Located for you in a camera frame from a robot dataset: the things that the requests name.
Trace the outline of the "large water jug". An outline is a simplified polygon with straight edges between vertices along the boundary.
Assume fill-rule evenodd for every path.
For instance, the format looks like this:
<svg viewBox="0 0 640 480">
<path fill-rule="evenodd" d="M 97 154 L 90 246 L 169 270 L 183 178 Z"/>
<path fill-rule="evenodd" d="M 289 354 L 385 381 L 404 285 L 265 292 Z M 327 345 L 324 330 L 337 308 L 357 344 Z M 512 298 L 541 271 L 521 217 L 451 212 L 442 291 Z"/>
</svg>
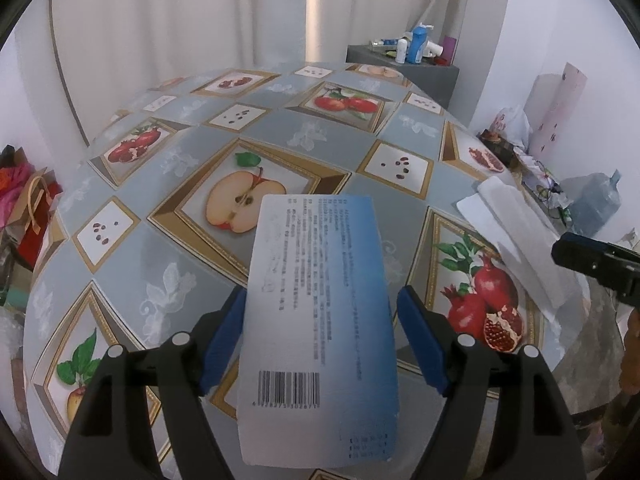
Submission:
<svg viewBox="0 0 640 480">
<path fill-rule="evenodd" d="M 570 203 L 572 231 L 594 237 L 620 209 L 618 184 L 622 174 L 615 170 L 610 176 L 595 172 L 588 176 L 567 179 L 566 194 Z"/>
</svg>

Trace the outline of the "blue white lotion bottle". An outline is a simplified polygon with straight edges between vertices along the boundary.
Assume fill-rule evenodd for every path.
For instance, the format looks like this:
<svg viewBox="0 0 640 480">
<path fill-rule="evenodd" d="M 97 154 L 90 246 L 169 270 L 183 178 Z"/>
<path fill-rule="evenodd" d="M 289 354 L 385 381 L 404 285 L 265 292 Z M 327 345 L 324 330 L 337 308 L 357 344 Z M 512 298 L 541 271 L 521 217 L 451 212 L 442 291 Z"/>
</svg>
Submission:
<svg viewBox="0 0 640 480">
<path fill-rule="evenodd" d="M 433 29 L 431 24 L 419 23 L 411 32 L 411 40 L 409 41 L 406 62 L 410 64 L 420 64 L 427 45 L 428 36 Z"/>
</svg>

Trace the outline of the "cardboard box with clothes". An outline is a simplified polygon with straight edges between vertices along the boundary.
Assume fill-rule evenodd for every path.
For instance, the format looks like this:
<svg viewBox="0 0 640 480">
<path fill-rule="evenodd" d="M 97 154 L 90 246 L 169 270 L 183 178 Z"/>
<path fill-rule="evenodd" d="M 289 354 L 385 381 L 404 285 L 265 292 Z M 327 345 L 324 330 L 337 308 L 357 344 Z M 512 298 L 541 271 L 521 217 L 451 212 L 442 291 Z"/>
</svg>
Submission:
<svg viewBox="0 0 640 480">
<path fill-rule="evenodd" d="M 3 229 L 11 217 L 14 206 L 21 195 L 34 166 L 28 161 L 24 151 L 6 144 L 1 151 L 0 170 L 0 228 Z"/>
</svg>

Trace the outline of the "white blue tissue pack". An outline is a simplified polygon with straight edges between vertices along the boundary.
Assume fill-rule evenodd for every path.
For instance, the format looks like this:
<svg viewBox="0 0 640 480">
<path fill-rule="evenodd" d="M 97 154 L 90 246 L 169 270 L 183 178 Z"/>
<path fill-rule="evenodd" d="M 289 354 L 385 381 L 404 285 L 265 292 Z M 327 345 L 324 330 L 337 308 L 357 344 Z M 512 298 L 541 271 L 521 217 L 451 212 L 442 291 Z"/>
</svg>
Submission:
<svg viewBox="0 0 640 480">
<path fill-rule="evenodd" d="M 236 392 L 249 465 L 341 468 L 393 455 L 394 329 L 370 198 L 262 201 Z"/>
</svg>

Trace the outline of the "dark grey side cabinet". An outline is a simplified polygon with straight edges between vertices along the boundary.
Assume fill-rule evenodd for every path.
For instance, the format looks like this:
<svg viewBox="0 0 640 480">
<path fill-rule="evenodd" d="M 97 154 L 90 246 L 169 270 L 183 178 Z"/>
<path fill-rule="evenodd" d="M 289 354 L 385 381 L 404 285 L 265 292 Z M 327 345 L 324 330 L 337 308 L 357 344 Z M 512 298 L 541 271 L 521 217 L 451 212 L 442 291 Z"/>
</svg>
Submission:
<svg viewBox="0 0 640 480">
<path fill-rule="evenodd" d="M 356 44 L 347 47 L 346 62 L 385 66 L 396 70 L 445 108 L 450 105 L 460 74 L 460 70 L 456 66 L 438 65 L 433 61 L 426 61 L 419 65 L 398 64 L 394 58 L 372 51 L 368 46 L 357 46 Z"/>
</svg>

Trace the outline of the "white curtain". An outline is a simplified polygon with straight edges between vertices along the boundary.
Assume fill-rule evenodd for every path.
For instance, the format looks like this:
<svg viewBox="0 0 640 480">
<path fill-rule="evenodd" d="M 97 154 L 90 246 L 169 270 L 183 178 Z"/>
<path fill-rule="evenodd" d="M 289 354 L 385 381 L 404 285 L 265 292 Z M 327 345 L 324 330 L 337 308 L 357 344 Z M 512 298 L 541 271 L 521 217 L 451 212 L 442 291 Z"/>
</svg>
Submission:
<svg viewBox="0 0 640 480">
<path fill-rule="evenodd" d="M 32 0 L 14 29 L 25 99 L 50 151 L 77 150 L 161 81 L 212 68 L 341 61 L 425 23 L 457 40 L 470 117 L 508 0 Z"/>
</svg>

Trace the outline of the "red paper gift bag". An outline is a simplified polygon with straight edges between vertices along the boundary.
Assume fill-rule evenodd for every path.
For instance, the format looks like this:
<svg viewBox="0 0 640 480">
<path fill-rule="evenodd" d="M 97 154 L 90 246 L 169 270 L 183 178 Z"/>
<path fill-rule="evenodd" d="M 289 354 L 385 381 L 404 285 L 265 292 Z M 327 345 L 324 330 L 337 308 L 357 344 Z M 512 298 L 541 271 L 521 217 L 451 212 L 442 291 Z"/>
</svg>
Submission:
<svg viewBox="0 0 640 480">
<path fill-rule="evenodd" d="M 61 192 L 53 171 L 36 171 L 27 179 L 9 216 L 6 234 L 17 255 L 31 269 L 43 244 L 55 196 Z"/>
</svg>

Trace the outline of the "pink floral roll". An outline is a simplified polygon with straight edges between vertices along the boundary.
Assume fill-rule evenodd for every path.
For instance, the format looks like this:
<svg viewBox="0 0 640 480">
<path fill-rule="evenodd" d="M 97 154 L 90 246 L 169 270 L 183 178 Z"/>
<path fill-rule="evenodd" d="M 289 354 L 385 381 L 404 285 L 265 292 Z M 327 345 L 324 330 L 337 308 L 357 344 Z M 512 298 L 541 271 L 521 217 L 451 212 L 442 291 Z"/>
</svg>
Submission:
<svg viewBox="0 0 640 480">
<path fill-rule="evenodd" d="M 539 75 L 525 104 L 532 133 L 528 154 L 546 162 L 560 132 L 567 126 L 582 97 L 587 77 L 576 66 L 566 63 L 560 74 Z"/>
</svg>

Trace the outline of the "fruit pattern tablecloth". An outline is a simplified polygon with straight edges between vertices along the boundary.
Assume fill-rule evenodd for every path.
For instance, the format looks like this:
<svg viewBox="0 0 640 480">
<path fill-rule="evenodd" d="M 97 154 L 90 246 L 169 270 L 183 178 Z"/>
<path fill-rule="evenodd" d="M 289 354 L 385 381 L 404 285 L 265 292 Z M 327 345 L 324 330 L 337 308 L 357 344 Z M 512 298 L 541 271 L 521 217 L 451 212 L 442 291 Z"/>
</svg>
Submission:
<svg viewBox="0 0 640 480">
<path fill-rule="evenodd" d="M 392 308 L 399 386 L 388 460 L 341 468 L 252 466 L 236 401 L 242 334 L 219 385 L 201 398 L 229 479 L 415 479 L 446 400 L 427 385 L 397 313 L 411 286 L 426 310 L 491 350 L 538 348 L 552 326 L 456 203 L 518 178 L 400 73 L 382 66 L 216 70 L 145 91 L 93 141 L 59 195 L 35 268 L 25 330 L 26 401 L 46 478 L 105 352 L 154 349 L 190 332 L 230 292 L 247 292 L 260 206 L 269 195 L 370 198 Z M 482 476 L 498 408 L 489 389 L 463 478 Z M 158 390 L 146 406 L 163 475 L 180 476 Z"/>
</svg>

